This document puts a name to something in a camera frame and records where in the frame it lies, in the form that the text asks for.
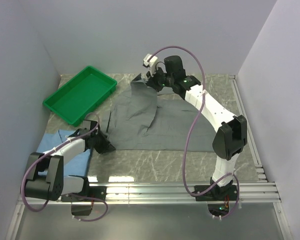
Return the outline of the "grey long sleeve shirt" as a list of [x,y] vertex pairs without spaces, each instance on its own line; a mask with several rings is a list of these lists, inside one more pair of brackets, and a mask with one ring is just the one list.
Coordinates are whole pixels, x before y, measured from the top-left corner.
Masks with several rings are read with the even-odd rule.
[[101,120],[117,150],[183,151],[198,110],[182,99],[160,99],[137,75]]

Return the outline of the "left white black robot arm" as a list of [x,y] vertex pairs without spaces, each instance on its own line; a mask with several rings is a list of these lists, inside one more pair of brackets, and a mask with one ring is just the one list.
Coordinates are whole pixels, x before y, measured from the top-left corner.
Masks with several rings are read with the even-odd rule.
[[88,178],[65,175],[64,166],[90,149],[105,154],[116,148],[102,131],[78,129],[58,146],[31,153],[20,187],[22,200],[26,202],[28,197],[56,201],[62,195],[73,194],[79,201],[86,201],[91,195]]

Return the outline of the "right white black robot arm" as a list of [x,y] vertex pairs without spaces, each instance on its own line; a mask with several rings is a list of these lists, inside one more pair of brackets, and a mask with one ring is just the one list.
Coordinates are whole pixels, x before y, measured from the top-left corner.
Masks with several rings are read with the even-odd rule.
[[212,142],[213,151],[216,154],[216,165],[210,186],[203,192],[189,192],[192,197],[201,197],[207,193],[216,200],[223,199],[228,193],[234,180],[235,164],[248,142],[248,123],[243,115],[236,116],[224,108],[203,87],[203,84],[193,75],[186,75],[184,71],[181,76],[174,79],[162,69],[157,70],[154,75],[146,73],[146,85],[162,90],[164,87],[171,88],[187,103],[198,110],[198,116],[203,116],[215,131]]

